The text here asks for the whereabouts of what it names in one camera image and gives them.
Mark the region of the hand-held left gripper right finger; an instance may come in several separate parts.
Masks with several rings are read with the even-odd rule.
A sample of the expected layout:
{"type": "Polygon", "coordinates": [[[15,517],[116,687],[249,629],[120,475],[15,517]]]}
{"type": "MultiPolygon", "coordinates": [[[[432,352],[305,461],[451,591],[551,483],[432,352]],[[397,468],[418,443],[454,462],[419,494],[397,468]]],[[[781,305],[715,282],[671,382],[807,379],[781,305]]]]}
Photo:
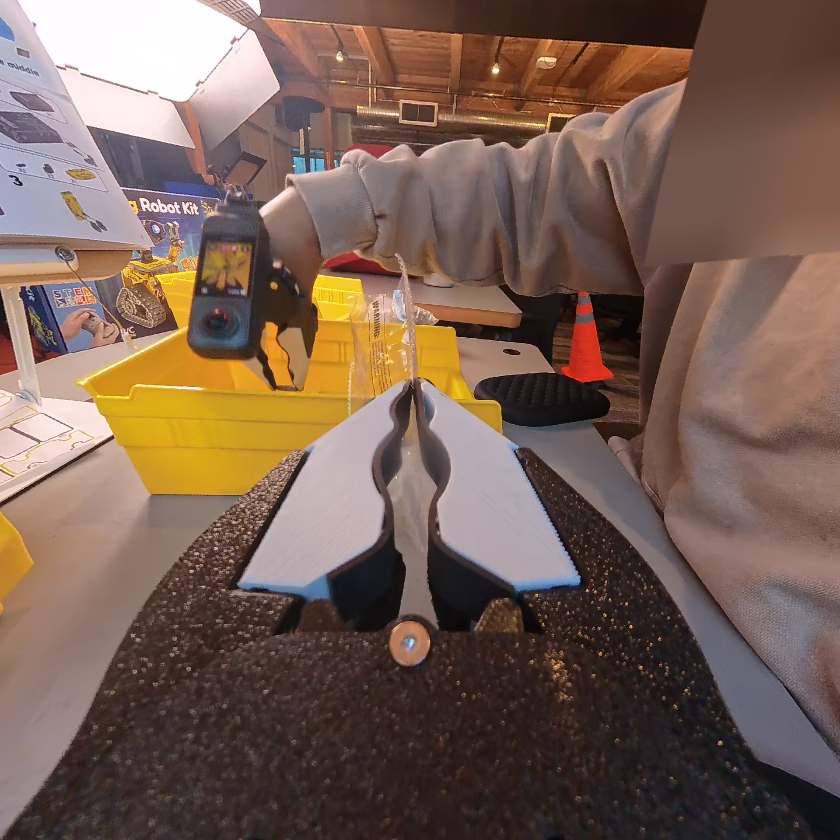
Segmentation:
{"type": "Polygon", "coordinates": [[[577,587],[581,575],[522,464],[519,447],[415,381],[416,425],[435,483],[427,574],[442,603],[489,603],[577,587]]]}

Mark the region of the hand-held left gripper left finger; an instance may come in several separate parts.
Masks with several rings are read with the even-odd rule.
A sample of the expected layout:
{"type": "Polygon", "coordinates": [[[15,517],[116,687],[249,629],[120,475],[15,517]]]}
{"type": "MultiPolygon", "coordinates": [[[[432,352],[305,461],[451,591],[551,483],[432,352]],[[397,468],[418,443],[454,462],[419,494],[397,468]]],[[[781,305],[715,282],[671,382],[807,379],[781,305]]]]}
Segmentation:
{"type": "Polygon", "coordinates": [[[380,600],[396,575],[387,486],[401,464],[413,388],[400,382],[306,449],[239,588],[307,600],[380,600]]]}

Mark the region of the yellow bin with bricks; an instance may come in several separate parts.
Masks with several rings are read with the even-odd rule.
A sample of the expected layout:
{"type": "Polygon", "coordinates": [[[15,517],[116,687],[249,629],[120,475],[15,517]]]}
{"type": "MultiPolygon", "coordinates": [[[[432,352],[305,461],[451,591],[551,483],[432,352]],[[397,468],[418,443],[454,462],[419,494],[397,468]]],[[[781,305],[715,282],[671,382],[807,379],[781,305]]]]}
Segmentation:
{"type": "Polygon", "coordinates": [[[81,378],[153,495],[236,496],[349,417],[350,323],[320,321],[307,390],[273,392],[238,360],[206,360],[186,329],[81,378]]]}
{"type": "MultiPolygon", "coordinates": [[[[193,302],[195,271],[159,276],[165,298],[173,312],[178,329],[187,327],[193,302]]],[[[321,275],[313,290],[313,300],[320,320],[347,321],[357,296],[364,294],[360,278],[321,275]]]]}

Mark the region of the small clear bag white label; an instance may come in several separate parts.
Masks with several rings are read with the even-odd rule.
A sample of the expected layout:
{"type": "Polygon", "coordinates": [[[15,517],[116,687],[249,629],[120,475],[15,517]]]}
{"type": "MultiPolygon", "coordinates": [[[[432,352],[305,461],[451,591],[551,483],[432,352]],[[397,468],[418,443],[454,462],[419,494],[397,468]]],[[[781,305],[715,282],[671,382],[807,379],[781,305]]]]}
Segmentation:
{"type": "MultiPolygon", "coordinates": [[[[348,410],[357,413],[394,385],[411,382],[419,373],[417,326],[413,322],[413,296],[406,262],[396,256],[401,279],[399,289],[409,307],[407,328],[399,324],[372,321],[365,292],[357,296],[350,310],[353,360],[350,363],[348,410]]],[[[413,398],[407,401],[407,425],[396,444],[396,466],[385,468],[386,489],[392,501],[395,548],[402,555],[405,580],[398,614],[416,614],[438,626],[433,597],[427,580],[428,509],[434,494],[419,448],[413,398]]]]}

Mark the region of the yellow storage bin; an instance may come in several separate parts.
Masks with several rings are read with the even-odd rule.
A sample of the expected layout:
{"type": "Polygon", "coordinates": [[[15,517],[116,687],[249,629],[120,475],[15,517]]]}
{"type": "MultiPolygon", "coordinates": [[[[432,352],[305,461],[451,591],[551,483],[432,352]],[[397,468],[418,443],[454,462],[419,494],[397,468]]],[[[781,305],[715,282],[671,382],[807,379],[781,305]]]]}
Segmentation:
{"type": "Polygon", "coordinates": [[[1,613],[8,595],[32,569],[34,562],[15,526],[3,514],[1,520],[1,613]]]}

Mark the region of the person's right forearm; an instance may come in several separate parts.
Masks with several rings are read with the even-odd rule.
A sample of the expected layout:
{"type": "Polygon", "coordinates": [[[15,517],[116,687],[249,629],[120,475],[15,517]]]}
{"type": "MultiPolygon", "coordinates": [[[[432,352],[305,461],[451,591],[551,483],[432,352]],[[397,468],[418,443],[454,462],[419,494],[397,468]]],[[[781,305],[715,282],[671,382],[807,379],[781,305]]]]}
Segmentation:
{"type": "Polygon", "coordinates": [[[540,297],[562,286],[617,295],[681,294],[686,266],[644,261],[683,80],[612,114],[592,112],[520,149],[480,140],[417,156],[347,153],[332,171],[289,176],[324,262],[349,253],[417,277],[507,285],[540,297]]]}

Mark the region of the grey desk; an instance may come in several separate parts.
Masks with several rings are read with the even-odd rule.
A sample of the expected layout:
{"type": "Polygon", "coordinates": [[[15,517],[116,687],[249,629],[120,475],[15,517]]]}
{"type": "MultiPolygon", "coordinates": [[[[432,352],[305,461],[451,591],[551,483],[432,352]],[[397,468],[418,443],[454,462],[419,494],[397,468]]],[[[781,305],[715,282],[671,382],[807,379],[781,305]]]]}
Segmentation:
{"type": "Polygon", "coordinates": [[[838,838],[837,756],[598,435],[505,434],[581,584],[434,595],[418,665],[398,551],[380,600],[239,588],[303,449],[236,496],[129,509],[97,456],[16,501],[2,837],[838,838]]]}

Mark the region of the wooden edged background desk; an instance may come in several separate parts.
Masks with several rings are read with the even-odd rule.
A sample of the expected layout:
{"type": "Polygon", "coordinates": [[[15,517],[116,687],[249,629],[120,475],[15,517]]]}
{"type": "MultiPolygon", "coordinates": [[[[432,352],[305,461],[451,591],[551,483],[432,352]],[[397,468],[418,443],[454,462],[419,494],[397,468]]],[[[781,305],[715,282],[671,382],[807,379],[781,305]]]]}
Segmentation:
{"type": "Polygon", "coordinates": [[[498,287],[429,287],[420,280],[409,283],[414,305],[438,320],[515,329],[522,311],[498,287]]]}

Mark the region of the person's right hand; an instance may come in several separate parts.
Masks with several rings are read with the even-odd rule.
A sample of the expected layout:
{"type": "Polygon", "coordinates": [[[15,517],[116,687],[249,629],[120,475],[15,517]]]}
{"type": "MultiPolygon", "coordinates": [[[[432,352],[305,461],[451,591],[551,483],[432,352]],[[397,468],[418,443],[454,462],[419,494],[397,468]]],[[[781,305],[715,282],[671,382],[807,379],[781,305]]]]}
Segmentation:
{"type": "Polygon", "coordinates": [[[301,194],[295,186],[288,186],[259,212],[268,230],[272,256],[296,278],[300,293],[310,299],[324,257],[301,194]]]}

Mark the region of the printed toy box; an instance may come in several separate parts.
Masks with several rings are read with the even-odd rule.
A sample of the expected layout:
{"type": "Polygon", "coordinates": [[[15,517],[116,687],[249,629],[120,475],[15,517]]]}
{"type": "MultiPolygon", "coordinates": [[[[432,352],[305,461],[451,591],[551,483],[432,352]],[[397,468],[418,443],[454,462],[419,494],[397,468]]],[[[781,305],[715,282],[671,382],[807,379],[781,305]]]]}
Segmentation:
{"type": "Polygon", "coordinates": [[[24,287],[24,303],[38,356],[89,350],[176,329],[162,277],[194,271],[206,217],[220,193],[175,194],[123,189],[151,247],[133,252],[120,273],[105,280],[77,278],[24,287]]]}

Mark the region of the black wrist rest pad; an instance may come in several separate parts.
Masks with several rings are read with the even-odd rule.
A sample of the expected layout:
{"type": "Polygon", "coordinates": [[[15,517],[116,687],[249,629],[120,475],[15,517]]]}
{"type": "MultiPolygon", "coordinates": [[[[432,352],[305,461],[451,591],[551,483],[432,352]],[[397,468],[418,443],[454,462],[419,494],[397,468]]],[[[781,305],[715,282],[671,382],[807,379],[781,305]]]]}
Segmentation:
{"type": "Polygon", "coordinates": [[[591,385],[559,373],[524,373],[488,377],[474,397],[499,404],[502,421],[522,427],[546,427],[607,415],[607,396],[591,385]]]}

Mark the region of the beige booklet stand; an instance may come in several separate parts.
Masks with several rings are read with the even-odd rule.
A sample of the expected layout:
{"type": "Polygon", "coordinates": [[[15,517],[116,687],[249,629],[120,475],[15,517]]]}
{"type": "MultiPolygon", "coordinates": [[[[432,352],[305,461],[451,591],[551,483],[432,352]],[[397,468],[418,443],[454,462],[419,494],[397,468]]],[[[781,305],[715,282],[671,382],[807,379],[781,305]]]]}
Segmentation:
{"type": "Polygon", "coordinates": [[[130,262],[131,249],[72,249],[67,245],[2,245],[1,292],[17,363],[18,395],[27,403],[42,403],[35,356],[29,335],[24,286],[44,286],[67,277],[102,280],[118,274],[130,262]]]}

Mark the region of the orange traffic cone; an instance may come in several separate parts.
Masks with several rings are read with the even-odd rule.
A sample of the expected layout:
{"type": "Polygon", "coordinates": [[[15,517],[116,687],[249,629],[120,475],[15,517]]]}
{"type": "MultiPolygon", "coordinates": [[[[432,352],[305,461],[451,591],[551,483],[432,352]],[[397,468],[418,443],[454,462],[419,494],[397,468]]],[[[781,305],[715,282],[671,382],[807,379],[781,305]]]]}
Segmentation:
{"type": "Polygon", "coordinates": [[[584,291],[577,293],[570,361],[561,369],[561,373],[578,382],[589,384],[607,382],[613,378],[613,373],[602,360],[592,299],[584,291]]]}

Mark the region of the instruction booklet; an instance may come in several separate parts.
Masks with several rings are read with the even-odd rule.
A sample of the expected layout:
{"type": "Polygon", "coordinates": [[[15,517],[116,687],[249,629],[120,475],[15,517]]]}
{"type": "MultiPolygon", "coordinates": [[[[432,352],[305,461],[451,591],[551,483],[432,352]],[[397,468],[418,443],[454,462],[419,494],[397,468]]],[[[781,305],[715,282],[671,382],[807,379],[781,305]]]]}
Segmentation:
{"type": "Polygon", "coordinates": [[[1,2],[1,239],[131,249],[141,221],[18,2],[1,2]]]}

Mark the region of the white printed sheet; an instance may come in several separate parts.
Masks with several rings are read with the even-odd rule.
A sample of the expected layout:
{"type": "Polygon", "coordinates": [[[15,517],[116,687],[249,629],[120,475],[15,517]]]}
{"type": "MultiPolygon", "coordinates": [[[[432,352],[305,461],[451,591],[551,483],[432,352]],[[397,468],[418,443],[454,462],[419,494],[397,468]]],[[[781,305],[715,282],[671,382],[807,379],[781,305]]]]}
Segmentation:
{"type": "Polygon", "coordinates": [[[1,502],[103,445],[113,434],[93,402],[1,392],[1,502]]]}

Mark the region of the white studio softbox light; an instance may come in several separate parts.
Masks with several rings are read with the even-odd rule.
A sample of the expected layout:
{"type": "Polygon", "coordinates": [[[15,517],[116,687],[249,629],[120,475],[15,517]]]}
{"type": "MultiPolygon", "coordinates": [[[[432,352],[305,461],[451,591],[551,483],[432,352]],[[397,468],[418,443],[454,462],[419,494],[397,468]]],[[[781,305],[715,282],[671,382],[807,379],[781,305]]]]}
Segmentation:
{"type": "Polygon", "coordinates": [[[280,90],[257,33],[201,2],[2,2],[90,128],[212,149],[280,90]]]}

